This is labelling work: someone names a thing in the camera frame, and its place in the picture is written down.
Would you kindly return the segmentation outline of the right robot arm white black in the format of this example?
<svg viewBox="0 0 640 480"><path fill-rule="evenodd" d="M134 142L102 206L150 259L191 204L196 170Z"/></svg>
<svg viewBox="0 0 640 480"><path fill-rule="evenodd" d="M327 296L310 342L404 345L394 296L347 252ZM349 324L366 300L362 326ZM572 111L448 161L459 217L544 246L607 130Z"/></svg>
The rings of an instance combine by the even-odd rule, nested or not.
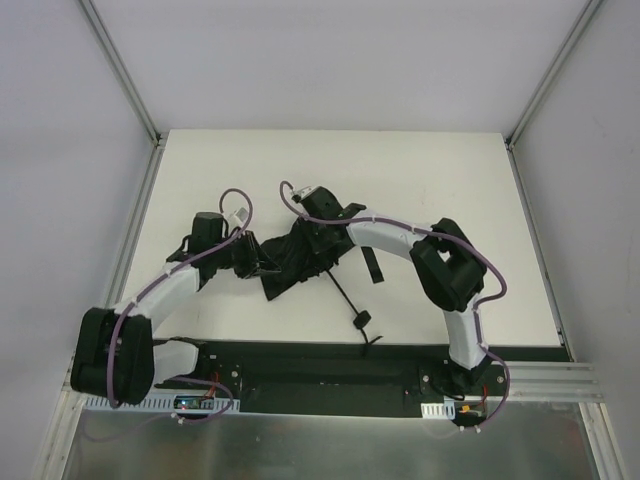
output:
<svg viewBox="0 0 640 480"><path fill-rule="evenodd" d="M379 250L412 263L427 298L443 313L449 340L447 369L431 385L454 399L471 393L490 363L478 310L487 265L458 224L443 218L423 227L361 204L344 208L324 187L293 191L291 200L323 233L340 235L368 255Z"/></svg>

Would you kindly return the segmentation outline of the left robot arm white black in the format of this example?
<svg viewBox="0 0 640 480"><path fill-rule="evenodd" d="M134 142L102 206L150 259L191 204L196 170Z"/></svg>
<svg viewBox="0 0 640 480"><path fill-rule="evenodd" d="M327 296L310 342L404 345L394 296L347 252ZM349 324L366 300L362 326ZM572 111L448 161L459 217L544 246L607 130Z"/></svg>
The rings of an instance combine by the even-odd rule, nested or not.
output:
<svg viewBox="0 0 640 480"><path fill-rule="evenodd" d="M247 228L249 214L230 218L199 212L191 232L169 255L157 277L130 298L83 316L73 359L73 390L99 396L117 408L136 405L150 389L195 370L199 349L185 340L157 343L161 324L221 270L240 279L280 273Z"/></svg>

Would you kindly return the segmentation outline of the black folding umbrella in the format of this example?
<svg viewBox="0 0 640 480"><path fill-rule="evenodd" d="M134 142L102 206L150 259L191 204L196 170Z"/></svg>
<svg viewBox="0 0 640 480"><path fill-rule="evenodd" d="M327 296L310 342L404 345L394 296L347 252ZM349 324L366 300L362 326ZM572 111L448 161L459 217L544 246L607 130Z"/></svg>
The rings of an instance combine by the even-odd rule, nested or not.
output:
<svg viewBox="0 0 640 480"><path fill-rule="evenodd" d="M370 338L367 335L365 329L371 321L371 314L366 309L359 309L353 303L331 272L335 266L339 265L340 259L324 260L316 257L303 235L302 222L309 221L298 219L286 235L271 238L261 244L264 251L281 267L279 274L265 276L261 280L266 299L275 300L293 286L326 273L354 314L352 324L363 337L362 355L366 356L371 346L382 340L384 336L376 335Z"/></svg>

